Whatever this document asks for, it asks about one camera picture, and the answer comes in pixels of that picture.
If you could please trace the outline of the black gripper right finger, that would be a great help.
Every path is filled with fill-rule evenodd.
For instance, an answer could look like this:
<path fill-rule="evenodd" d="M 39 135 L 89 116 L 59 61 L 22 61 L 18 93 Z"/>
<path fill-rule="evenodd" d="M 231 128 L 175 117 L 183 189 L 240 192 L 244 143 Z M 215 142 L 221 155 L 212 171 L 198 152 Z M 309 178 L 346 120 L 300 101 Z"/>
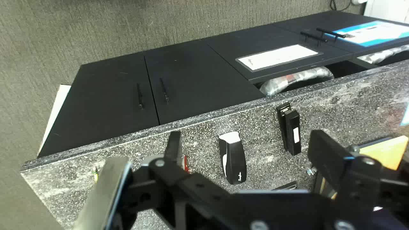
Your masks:
<path fill-rule="evenodd" d="M 337 193 L 337 199 L 347 197 L 347 170 L 351 155 L 323 130 L 312 130 L 308 143 L 308 158 L 317 170 L 313 192 L 322 194 L 326 181 Z"/>

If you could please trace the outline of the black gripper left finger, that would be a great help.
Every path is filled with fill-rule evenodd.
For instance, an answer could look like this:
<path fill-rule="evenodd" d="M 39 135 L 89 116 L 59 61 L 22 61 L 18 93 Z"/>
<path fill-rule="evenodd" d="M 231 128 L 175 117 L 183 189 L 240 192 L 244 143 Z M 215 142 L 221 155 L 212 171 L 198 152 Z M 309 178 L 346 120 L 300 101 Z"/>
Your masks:
<path fill-rule="evenodd" d="M 98 180 L 89 190 L 74 230 L 124 230 L 119 202 L 130 175 L 126 157 L 108 157 L 100 170 Z"/>

